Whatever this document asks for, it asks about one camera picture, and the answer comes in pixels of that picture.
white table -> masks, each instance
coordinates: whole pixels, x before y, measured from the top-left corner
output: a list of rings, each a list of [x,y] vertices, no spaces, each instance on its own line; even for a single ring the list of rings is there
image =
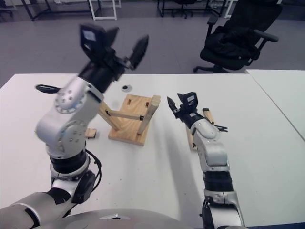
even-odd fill
[[[305,71],[247,70],[305,141]]]
[[[34,129],[55,95],[34,86],[61,87],[73,76],[17,74],[0,89],[0,208],[49,190],[50,162]],[[124,75],[105,94],[112,109],[120,108],[126,84],[133,86],[132,94],[161,96],[145,146],[109,140],[110,127],[95,117],[90,127],[97,128],[98,136],[88,141],[88,149],[102,162],[102,183],[74,214],[141,208],[202,227],[198,155],[190,151],[184,124],[175,120],[166,101],[166,96],[178,101],[177,92],[194,91],[198,108],[209,107],[216,122],[229,127],[222,141],[247,226],[304,221],[305,143],[250,75]]]

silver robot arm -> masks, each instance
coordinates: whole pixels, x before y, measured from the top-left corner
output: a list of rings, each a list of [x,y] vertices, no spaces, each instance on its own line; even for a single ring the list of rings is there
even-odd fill
[[[237,193],[233,189],[228,156],[219,141],[220,131],[197,113],[196,93],[178,94],[182,104],[178,109],[168,98],[169,107],[176,118],[191,130],[197,146],[205,184],[202,213],[204,229],[224,229],[228,226],[244,227]]]
[[[140,39],[129,58],[120,59],[111,48],[118,28],[105,31],[81,25],[81,47],[90,62],[65,87],[38,85],[45,93],[57,93],[51,110],[38,122],[37,137],[45,142],[51,164],[51,189],[33,193],[0,210],[0,228],[29,229],[52,223],[85,202],[101,180],[101,163],[85,149],[85,131],[96,116],[103,93],[119,80],[125,68],[136,69],[145,55],[148,36]],[[99,168],[89,170],[90,157]]]

white table frame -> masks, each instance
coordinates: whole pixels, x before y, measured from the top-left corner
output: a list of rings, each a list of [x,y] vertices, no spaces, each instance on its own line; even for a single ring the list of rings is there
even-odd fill
[[[116,15],[116,8],[121,8],[121,0],[118,0],[118,4],[115,4],[115,0],[112,0],[112,4],[106,4],[104,5],[103,1],[101,0],[101,9],[103,8],[113,8],[113,16],[107,16],[107,17],[97,17],[95,16],[94,9],[92,6],[92,0],[89,0],[90,10],[92,14],[93,20],[117,20]]]

wooden block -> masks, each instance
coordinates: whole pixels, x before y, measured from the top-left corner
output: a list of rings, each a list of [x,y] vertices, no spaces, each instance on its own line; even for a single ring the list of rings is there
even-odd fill
[[[86,138],[95,138],[95,136],[96,136],[96,129],[87,128],[87,130],[85,132],[85,137]]]
[[[146,127],[148,126],[153,114],[159,107],[160,101],[161,101],[161,97],[159,95],[154,95],[152,97],[152,100],[149,103],[148,109],[145,113],[144,119],[139,127],[139,130],[138,130],[139,135],[141,135],[143,133],[143,131],[146,129]]]
[[[187,141],[189,143],[190,149],[193,151],[197,151],[197,146],[194,143],[193,136],[191,134],[190,129],[187,127],[187,125],[185,125],[185,129],[186,129]]]
[[[111,116],[115,117],[120,117],[120,118],[129,118],[129,119],[134,119],[134,120],[142,120],[144,116],[139,115],[139,114],[134,114],[134,113],[129,113],[129,112],[123,112],[123,111],[108,111],[108,114]]]
[[[145,116],[152,98],[128,94],[120,108],[120,112],[135,113]],[[147,136],[148,125],[141,135],[137,134],[141,125],[140,120],[118,118],[121,122],[120,130],[111,129],[109,139],[143,146]]]
[[[116,129],[116,130],[119,130],[121,128],[121,122],[119,120],[118,117],[115,117],[115,116],[109,116],[107,113],[106,113],[106,110],[109,111],[111,110],[109,108],[109,106],[104,103],[104,102],[101,102],[101,105],[99,107],[99,115],[109,124],[112,126],[112,128]]]
[[[203,112],[204,116],[210,121],[210,123],[215,122],[209,108],[203,108],[202,112]]]

gray floor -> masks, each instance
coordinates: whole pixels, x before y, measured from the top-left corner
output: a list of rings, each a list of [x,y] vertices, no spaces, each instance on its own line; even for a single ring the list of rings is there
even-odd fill
[[[87,5],[77,7],[86,9]],[[0,86],[15,73],[79,72],[88,61],[79,46],[78,25],[84,22],[105,28],[119,26],[114,47],[120,56],[129,55],[135,41],[149,34],[147,55],[135,73],[192,73],[196,65],[211,66],[199,58],[209,13],[186,20],[168,14],[160,18],[156,2],[122,2],[117,21],[93,22],[85,13],[46,15],[31,22],[24,8],[18,8],[13,19],[8,15],[3,16],[5,21],[0,18]],[[259,60],[248,68],[305,70],[305,8],[285,8],[268,32],[279,36],[280,41],[268,42]]]

